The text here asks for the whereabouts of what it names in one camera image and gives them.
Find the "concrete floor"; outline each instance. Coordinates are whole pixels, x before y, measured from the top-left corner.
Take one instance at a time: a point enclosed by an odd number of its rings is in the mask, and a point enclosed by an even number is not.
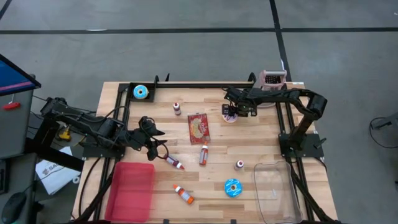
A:
[[[398,2],[278,0],[282,28],[398,27]],[[261,0],[12,0],[0,30],[273,27]],[[333,198],[346,223],[396,223],[398,149],[369,137],[369,121],[398,111],[398,32],[283,33],[293,81],[324,95],[317,122]],[[38,96],[95,110],[105,81],[245,80],[280,69],[270,33],[0,35],[0,53],[37,75]],[[34,100],[38,112],[42,102]],[[390,127],[375,133],[398,145]],[[65,222],[76,186],[46,200],[40,219]]]

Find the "wooden table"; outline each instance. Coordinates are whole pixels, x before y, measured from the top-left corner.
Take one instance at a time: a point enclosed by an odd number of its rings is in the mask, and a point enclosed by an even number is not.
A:
[[[119,82],[104,83],[97,115],[104,116],[114,108]],[[288,83],[288,88],[304,88],[303,83]],[[185,171],[177,170],[163,160],[148,161],[146,150],[141,152],[126,149],[123,162],[148,162],[155,166],[155,185],[149,222],[162,222],[169,219],[177,222],[229,223],[237,219],[238,223],[261,223],[258,203],[255,199],[253,167],[260,162],[273,163],[284,161],[280,155],[277,135],[280,133],[275,107],[258,109],[256,117],[239,118],[229,124],[221,117],[221,104],[225,92],[219,88],[159,88],[156,89],[153,103],[132,102],[130,106],[129,129],[137,128],[141,116],[155,119],[157,129],[165,132],[159,139],[168,139],[170,153],[179,159]],[[172,108],[174,102],[181,104],[181,116],[175,116]],[[286,109],[282,106],[286,130],[289,124]],[[302,115],[292,107],[295,124]],[[198,164],[201,145],[191,145],[187,124],[187,115],[206,113],[210,127],[211,142],[207,165]],[[236,172],[233,165],[237,160],[244,161],[244,170]],[[78,202],[88,170],[96,159],[85,162],[80,186],[73,208],[73,215],[78,216]],[[97,194],[103,169],[101,159],[90,175],[83,195],[82,208],[86,208]],[[325,168],[315,159],[303,159],[308,188],[319,206],[330,217],[337,219]],[[243,183],[243,193],[238,198],[228,198],[224,192],[224,182],[237,178]],[[173,189],[173,184],[185,188],[195,201],[187,205]],[[103,198],[100,219],[104,218],[108,194]],[[307,219],[302,195],[299,204],[303,218]]]

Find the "computer monitor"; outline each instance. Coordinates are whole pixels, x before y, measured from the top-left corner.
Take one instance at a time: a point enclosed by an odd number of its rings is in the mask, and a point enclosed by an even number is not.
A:
[[[0,54],[0,96],[40,88],[42,85]]]

